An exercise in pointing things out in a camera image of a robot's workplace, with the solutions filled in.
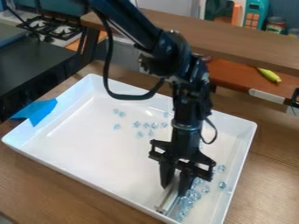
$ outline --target wooden shelf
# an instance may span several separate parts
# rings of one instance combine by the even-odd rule
[[[142,12],[157,27],[180,31],[195,53],[299,76],[299,39],[154,10]],[[81,22],[103,29],[93,12]]]
[[[217,86],[244,93],[257,89],[283,97],[287,104],[299,88],[299,78],[296,77],[299,76],[299,39],[153,10],[142,9],[142,12],[164,30],[179,30],[195,53],[220,58],[208,63],[212,82]],[[93,12],[81,20],[87,27],[103,29]],[[267,80],[256,67],[284,72],[277,73],[282,83]]]

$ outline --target yellow object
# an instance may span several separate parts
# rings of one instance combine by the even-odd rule
[[[270,81],[272,82],[282,82],[281,77],[279,77],[277,74],[275,74],[274,72],[270,71],[270,70],[266,70],[266,69],[262,69],[262,68],[258,68],[260,70],[260,72]]]

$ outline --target wooden table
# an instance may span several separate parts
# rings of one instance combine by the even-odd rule
[[[101,71],[93,63],[42,99],[71,87],[86,73]],[[117,66],[111,76],[149,89],[155,78],[131,73]],[[164,86],[160,93],[169,95]],[[259,128],[240,176],[226,223],[290,224],[299,220],[299,122],[272,109],[214,95],[215,109],[256,122]],[[0,137],[17,125],[0,125]],[[96,192],[81,183],[18,155],[0,143],[0,212],[21,224],[159,223],[146,214]]]
[[[257,89],[284,98],[285,104],[290,104],[295,89],[299,88],[299,39],[153,10],[142,12],[154,25],[166,31],[180,31],[195,53],[212,55],[214,60],[208,66],[216,86],[247,94],[250,89]],[[81,21],[88,28],[103,30],[93,12]],[[277,74],[282,83],[267,80],[256,67],[281,71]]]

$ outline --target small object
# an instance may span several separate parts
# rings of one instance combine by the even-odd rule
[[[119,130],[119,129],[121,129],[122,128],[122,126],[120,125],[120,124],[116,124],[115,126],[114,126],[114,130]]]
[[[114,108],[114,109],[113,109],[113,112],[117,115],[120,111],[119,111],[118,108]]]
[[[143,137],[143,133],[141,131],[137,132],[137,138],[142,138]]]
[[[127,114],[125,112],[122,112],[122,111],[118,114],[119,117],[125,117],[126,115]]]
[[[194,190],[194,189],[190,189],[187,191],[186,196],[191,198],[192,200],[200,200],[201,199],[201,194]]]
[[[189,197],[182,197],[179,201],[179,205],[181,208],[192,209],[194,207],[194,200]]]
[[[203,179],[201,179],[201,178],[195,178],[194,180],[193,180],[193,183],[192,183],[192,185],[191,185],[191,189],[195,189],[195,188],[197,188],[200,184],[202,184],[202,183],[204,183],[204,180]]]
[[[134,128],[139,128],[140,125],[141,125],[140,122],[134,122],[134,123],[133,123],[133,127],[134,127]]]
[[[170,113],[168,113],[168,112],[163,113],[163,117],[165,117],[165,118],[169,117],[169,115],[170,115]]]
[[[150,124],[146,122],[146,123],[143,125],[143,127],[144,127],[145,129],[148,129],[148,128],[150,127]]]
[[[201,190],[203,194],[208,194],[211,191],[210,186],[205,185],[204,188]]]
[[[167,126],[168,126],[168,123],[166,123],[166,122],[161,123],[161,128],[165,129]]]
[[[176,215],[175,221],[182,223],[182,222],[183,222],[183,219],[184,219],[183,214],[182,214],[182,213],[178,213],[178,214]]]
[[[159,128],[159,124],[158,124],[157,122],[153,122],[153,123],[151,124],[151,128],[152,128],[153,130],[156,130],[157,128]]]
[[[219,188],[220,189],[226,189],[226,183],[225,182],[220,182],[219,183]]]
[[[179,210],[179,214],[181,214],[182,216],[186,216],[188,214],[188,212],[190,211],[190,209],[186,208],[186,207],[182,207]]]
[[[289,29],[289,36],[291,38],[299,39],[299,29],[298,28]]]
[[[284,34],[286,30],[286,22],[282,17],[269,17],[266,26],[266,32]]]
[[[223,164],[220,164],[219,166],[218,166],[218,171],[219,172],[224,172],[226,170],[226,167],[223,165]]]
[[[262,68],[258,68],[258,69],[260,70],[260,72],[262,73],[262,75],[265,76],[270,81],[276,82],[276,83],[282,82],[281,77],[279,77],[274,72],[272,72],[270,70],[262,69]]]
[[[154,136],[154,131],[153,131],[152,129],[150,129],[150,130],[149,130],[149,134],[148,134],[148,135],[149,135],[149,137],[152,137],[152,136]]]

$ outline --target plastic tray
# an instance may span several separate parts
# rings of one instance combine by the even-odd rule
[[[117,93],[145,93],[114,80],[109,85]],[[26,120],[3,142],[160,221],[176,223],[154,209],[163,189],[158,163],[148,158],[151,138],[170,140],[172,99],[157,94],[147,101],[118,101],[107,95],[100,76],[89,74],[57,100],[56,108],[36,127]],[[206,145],[203,152],[225,165],[226,171],[216,172],[213,182],[200,186],[209,186],[211,192],[196,203],[184,223],[223,222],[256,131],[254,122],[216,111],[211,120],[219,130],[219,138],[213,145]],[[152,130],[154,136],[149,136],[150,129],[133,127],[136,121],[157,123],[160,127]],[[169,125],[162,128],[161,123]],[[205,126],[204,136],[209,139],[212,135],[213,131]],[[224,190],[219,189],[221,181],[227,184]]]

